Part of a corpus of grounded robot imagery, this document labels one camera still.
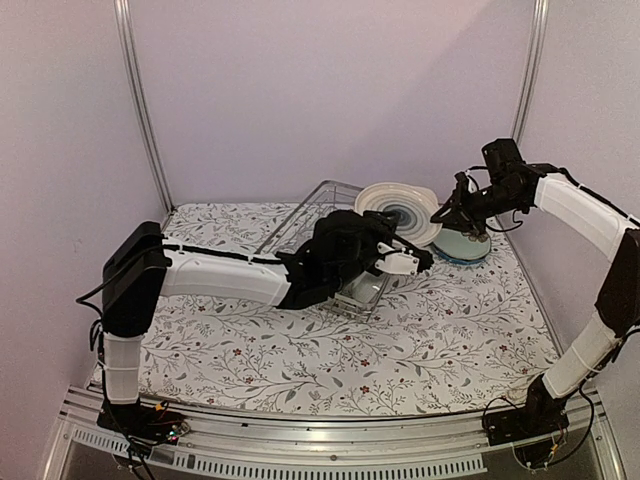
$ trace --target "wall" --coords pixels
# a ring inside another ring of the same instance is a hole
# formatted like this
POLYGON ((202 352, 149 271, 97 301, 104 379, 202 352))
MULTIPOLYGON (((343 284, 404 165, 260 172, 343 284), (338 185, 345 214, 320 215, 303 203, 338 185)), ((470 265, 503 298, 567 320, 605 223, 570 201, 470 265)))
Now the wall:
POLYGON ((453 174, 508 135, 534 2, 132 2, 176 203, 453 174))
POLYGON ((111 0, 0 2, 0 470, 35 478, 94 314, 73 299, 162 217, 111 0))
MULTIPOLYGON (((547 39, 522 151, 564 165, 640 214, 640 6, 550 2, 547 39)), ((608 265, 554 218, 532 213, 512 235, 565 345, 584 328, 608 265)), ((598 379, 629 478, 640 478, 640 345, 598 379)))

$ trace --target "floral tablecloth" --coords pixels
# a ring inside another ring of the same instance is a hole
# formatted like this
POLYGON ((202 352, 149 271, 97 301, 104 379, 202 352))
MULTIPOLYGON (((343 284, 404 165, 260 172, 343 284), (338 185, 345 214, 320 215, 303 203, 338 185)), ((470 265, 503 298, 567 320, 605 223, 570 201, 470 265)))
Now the floral tablecloth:
MULTIPOLYGON (((187 204, 166 233, 255 251, 290 204, 187 204)), ((173 401, 320 415, 440 414, 522 390, 557 359, 506 238, 486 262, 436 257, 428 274, 390 282, 368 320, 313 307, 161 298, 142 348, 140 388, 173 401)))

